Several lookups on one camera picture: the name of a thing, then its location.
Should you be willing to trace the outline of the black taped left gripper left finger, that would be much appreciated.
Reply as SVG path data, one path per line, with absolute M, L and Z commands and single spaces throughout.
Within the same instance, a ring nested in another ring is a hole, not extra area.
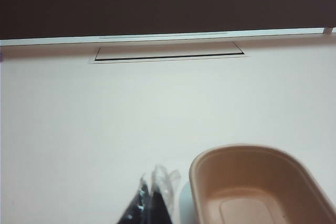
M 144 176 L 142 176 L 134 197 L 126 207 L 118 223 L 143 223 L 145 208 L 149 199 L 149 187 Z

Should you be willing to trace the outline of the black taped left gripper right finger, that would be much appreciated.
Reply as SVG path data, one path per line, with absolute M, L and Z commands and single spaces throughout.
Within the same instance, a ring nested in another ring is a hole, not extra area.
M 174 201 L 181 175 L 156 165 L 152 172 L 150 223 L 173 223 Z

